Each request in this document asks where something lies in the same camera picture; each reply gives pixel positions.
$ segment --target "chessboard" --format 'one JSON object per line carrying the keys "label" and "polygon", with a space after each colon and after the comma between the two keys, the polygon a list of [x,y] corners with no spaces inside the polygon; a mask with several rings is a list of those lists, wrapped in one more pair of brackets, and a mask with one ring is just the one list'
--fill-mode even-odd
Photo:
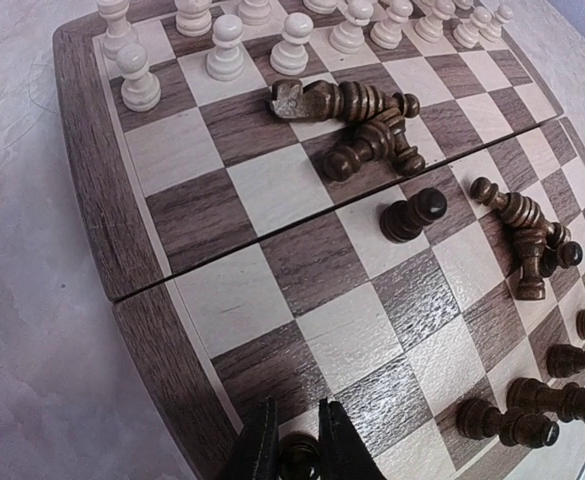
{"label": "chessboard", "polygon": [[[215,2],[213,18],[239,0]],[[242,75],[231,82],[205,70],[212,33],[178,33],[172,0],[133,3],[128,19],[161,83],[159,104],[128,110],[116,62],[104,56],[105,22],[96,14],[61,27],[55,61],[68,152],[97,267],[111,300],[191,271],[297,223],[351,203],[401,178],[387,162],[369,162],[348,182],[326,179],[326,152],[351,137],[336,121],[288,123],[267,111],[271,85],[285,78],[269,63],[286,16],[314,22],[301,80],[357,81],[392,94],[415,94],[421,112],[407,139],[428,168],[464,157],[561,114],[534,66],[507,32],[473,49],[453,37],[469,12],[458,9],[431,44],[414,25],[429,12],[415,2],[402,41],[384,50],[370,40],[355,55],[328,42],[346,3],[329,15],[301,0],[272,0],[270,21],[245,26]],[[376,22],[386,16],[374,4]]]}
{"label": "chessboard", "polygon": [[[513,296],[512,239],[470,198],[487,177],[541,205],[583,248],[546,280],[543,301]],[[426,187],[446,215],[394,244],[379,213]],[[141,377],[201,478],[214,478],[249,412],[277,399],[281,434],[317,433],[321,398],[340,401],[389,480],[498,480],[529,449],[469,440],[471,397],[502,411],[517,377],[554,387],[548,347],[585,346],[585,148],[567,118],[479,150],[293,225],[120,303]],[[569,436],[559,442],[570,442]]]}

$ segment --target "white pawn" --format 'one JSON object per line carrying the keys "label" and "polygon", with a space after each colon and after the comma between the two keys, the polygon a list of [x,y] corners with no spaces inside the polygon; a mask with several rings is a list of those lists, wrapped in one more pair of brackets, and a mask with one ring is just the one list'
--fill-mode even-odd
{"label": "white pawn", "polygon": [[242,0],[239,4],[239,17],[246,25],[264,25],[270,20],[272,6],[270,0]]}
{"label": "white pawn", "polygon": [[126,45],[116,55],[116,64],[123,72],[121,96],[123,103],[134,112],[147,112],[161,98],[161,85],[156,75],[150,72],[148,54],[141,45]]}
{"label": "white pawn", "polygon": [[283,23],[283,40],[277,43],[270,54],[270,65],[283,75],[299,75],[308,65],[305,44],[310,41],[314,29],[312,19],[305,13],[292,13]]}
{"label": "white pawn", "polygon": [[229,82],[243,73],[243,52],[239,45],[243,36],[243,22],[236,15],[222,15],[212,26],[215,47],[208,53],[208,75],[215,80]]}
{"label": "white pawn", "polygon": [[512,9],[505,3],[501,4],[498,10],[494,13],[492,21],[481,30],[481,35],[491,42],[498,41],[503,34],[503,25],[509,23],[513,17],[514,12]]}
{"label": "white pawn", "polygon": [[341,22],[330,32],[330,45],[341,53],[348,55],[357,53],[365,43],[363,27],[370,23],[373,14],[374,7],[370,2],[351,0],[344,13],[345,22]]}
{"label": "white pawn", "polygon": [[410,0],[392,0],[390,7],[385,11],[388,18],[374,24],[370,38],[379,47],[393,50],[401,43],[403,33],[401,29],[410,20],[414,11]]}
{"label": "white pawn", "polygon": [[130,0],[97,0],[96,6],[101,18],[108,22],[103,38],[103,53],[110,60],[116,60],[119,50],[139,40],[136,29],[125,16],[130,8]]}
{"label": "white pawn", "polygon": [[438,42],[443,38],[443,22],[452,18],[455,10],[452,0],[436,0],[432,13],[417,22],[414,27],[416,33],[427,42]]}
{"label": "white pawn", "polygon": [[479,42],[479,31],[488,26],[492,14],[485,7],[477,7],[470,15],[470,21],[460,23],[454,29],[454,38],[465,48],[474,48]]}
{"label": "white pawn", "polygon": [[205,35],[212,28],[212,0],[175,0],[176,29],[186,37]]}

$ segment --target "dark wooden square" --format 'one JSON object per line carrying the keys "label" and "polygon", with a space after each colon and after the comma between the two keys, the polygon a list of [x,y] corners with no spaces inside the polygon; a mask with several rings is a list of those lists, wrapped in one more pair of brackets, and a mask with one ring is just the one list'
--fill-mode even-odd
{"label": "dark wooden square", "polygon": [[563,170],[559,169],[544,178],[541,184],[545,193],[548,194],[559,222],[569,225],[581,213],[581,209]]}
{"label": "dark wooden square", "polygon": [[335,213],[261,242],[290,310],[313,310],[367,281],[359,257]]}
{"label": "dark wooden square", "polygon": [[161,83],[161,100],[149,112],[133,112],[125,106],[121,96],[123,77],[117,77],[110,81],[114,105],[124,132],[196,106],[188,82],[185,81],[183,71],[176,60],[153,65],[150,67],[150,71],[157,76]]}
{"label": "dark wooden square", "polygon": [[525,337],[521,317],[505,281],[463,312],[463,318],[486,372]]}
{"label": "dark wooden square", "polygon": [[461,313],[430,249],[379,275],[372,284],[406,351]]}
{"label": "dark wooden square", "polygon": [[201,115],[226,167],[297,143],[289,123],[265,108],[267,88],[201,107]]}
{"label": "dark wooden square", "polygon": [[538,181],[534,167],[516,137],[492,145],[488,152],[511,192],[521,192]]}
{"label": "dark wooden square", "polygon": [[[268,85],[272,85],[277,80],[290,79],[290,77],[282,75],[274,70],[270,65],[272,48],[280,41],[281,35],[271,35],[269,37],[259,37],[243,42],[243,45],[250,54],[250,57],[252,57],[252,60],[254,60],[255,65]],[[328,69],[323,65],[323,62],[312,48],[312,45],[309,43],[306,44],[305,50],[308,52],[308,64],[301,75],[303,77],[309,77],[320,73],[326,73]]]}
{"label": "dark wooden square", "polygon": [[155,193],[146,201],[174,273],[256,238],[225,169]]}
{"label": "dark wooden square", "polygon": [[546,364],[548,349],[552,345],[570,343],[563,315],[561,315],[558,305],[534,329],[529,336],[529,340],[532,352],[534,352],[534,358],[541,372],[541,379],[547,382],[551,378]]}
{"label": "dark wooden square", "polygon": [[426,60],[443,81],[454,98],[469,97],[485,93],[485,88],[476,78],[460,55],[439,55]]}
{"label": "dark wooden square", "polygon": [[449,166],[435,168],[401,185],[408,198],[428,187],[440,190],[448,201],[445,216],[424,229],[431,245],[442,242],[476,221],[472,207]]}
{"label": "dark wooden square", "polygon": [[483,145],[481,137],[455,100],[423,107],[420,115],[447,159]]}
{"label": "dark wooden square", "polygon": [[331,395],[296,322],[230,350],[212,363],[243,420],[267,397],[277,400],[283,423]]}
{"label": "dark wooden square", "polygon": [[512,86],[517,87],[532,83],[532,79],[510,50],[493,50],[488,53]]}
{"label": "dark wooden square", "polygon": [[432,418],[404,356],[336,394],[374,457]]}

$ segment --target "wood grain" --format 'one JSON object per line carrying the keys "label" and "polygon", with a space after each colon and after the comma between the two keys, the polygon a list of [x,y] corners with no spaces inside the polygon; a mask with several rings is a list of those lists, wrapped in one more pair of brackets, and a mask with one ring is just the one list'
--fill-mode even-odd
{"label": "wood grain", "polygon": [[165,285],[114,306],[150,397],[200,479],[212,479],[237,435],[181,326]]}

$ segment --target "marble surface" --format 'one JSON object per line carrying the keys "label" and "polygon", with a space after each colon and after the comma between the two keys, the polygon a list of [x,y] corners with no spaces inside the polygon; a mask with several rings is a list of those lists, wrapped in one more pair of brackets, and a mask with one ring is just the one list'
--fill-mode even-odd
{"label": "marble surface", "polygon": [[[511,3],[509,31],[585,141],[585,40],[545,0]],[[114,324],[73,193],[51,37],[93,10],[0,4],[0,478],[189,479]],[[510,478],[568,453],[578,471],[585,428],[565,433],[579,448],[535,452]]]}

